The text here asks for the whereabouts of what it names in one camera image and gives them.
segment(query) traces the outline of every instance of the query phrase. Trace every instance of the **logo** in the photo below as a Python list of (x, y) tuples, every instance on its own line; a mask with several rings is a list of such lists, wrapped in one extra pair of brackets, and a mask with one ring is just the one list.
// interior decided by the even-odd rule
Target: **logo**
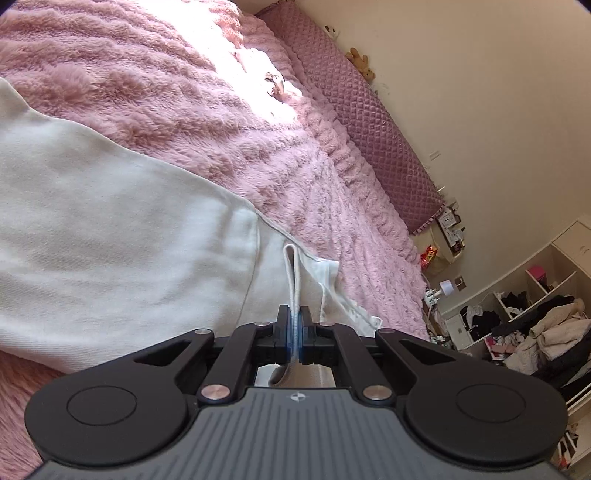
[(302, 392), (292, 393), (290, 395), (290, 399), (293, 400), (293, 401), (295, 401), (295, 402), (298, 402), (298, 403), (301, 402), (301, 401), (304, 401), (307, 398), (308, 397), (305, 394), (303, 394)]

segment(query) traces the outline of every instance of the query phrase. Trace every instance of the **metal pin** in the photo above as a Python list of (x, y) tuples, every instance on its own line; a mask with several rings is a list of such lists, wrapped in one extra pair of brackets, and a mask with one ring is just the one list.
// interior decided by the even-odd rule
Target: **metal pin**
[(201, 389), (201, 395), (209, 400), (221, 400), (230, 395), (230, 389), (226, 385), (208, 385)]
[(370, 400), (386, 400), (392, 395), (392, 390), (384, 385), (370, 385), (363, 389), (363, 396)]

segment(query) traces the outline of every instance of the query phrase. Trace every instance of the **gray ribbed surface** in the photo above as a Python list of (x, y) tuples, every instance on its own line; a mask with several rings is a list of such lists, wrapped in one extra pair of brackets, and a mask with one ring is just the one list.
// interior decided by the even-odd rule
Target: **gray ribbed surface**
[[(291, 399), (303, 393), (300, 401)], [(346, 390), (251, 388), (229, 407), (201, 412), (170, 450), (139, 465), (77, 471), (49, 463), (34, 480), (550, 480), (548, 464), (518, 472), (468, 471), (430, 455), (396, 415)]]

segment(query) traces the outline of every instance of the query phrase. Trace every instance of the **black circular pad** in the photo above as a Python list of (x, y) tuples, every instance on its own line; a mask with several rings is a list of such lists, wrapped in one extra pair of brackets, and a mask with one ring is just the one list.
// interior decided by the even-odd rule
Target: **black circular pad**
[(135, 395), (119, 387), (91, 387), (75, 394), (68, 412), (80, 423), (105, 426), (125, 420), (137, 406)]
[(515, 390), (490, 384), (464, 388), (458, 393), (456, 404), (472, 419), (487, 423), (515, 420), (525, 410), (525, 400)]
[(81, 467), (122, 465), (177, 437), (188, 414), (174, 378), (123, 360), (58, 378), (33, 395), (25, 424), (42, 457)]
[(489, 467), (549, 457), (567, 416), (548, 384), (468, 357), (422, 366), (405, 405), (408, 424), (427, 445)]

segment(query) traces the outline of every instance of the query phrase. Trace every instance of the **wall outlet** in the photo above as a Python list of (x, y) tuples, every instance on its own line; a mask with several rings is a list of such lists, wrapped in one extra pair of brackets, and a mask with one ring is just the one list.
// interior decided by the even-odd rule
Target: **wall outlet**
[(464, 288), (466, 288), (466, 283), (464, 282), (463, 277), (457, 277), (453, 282), (456, 284), (458, 291), (462, 291)]

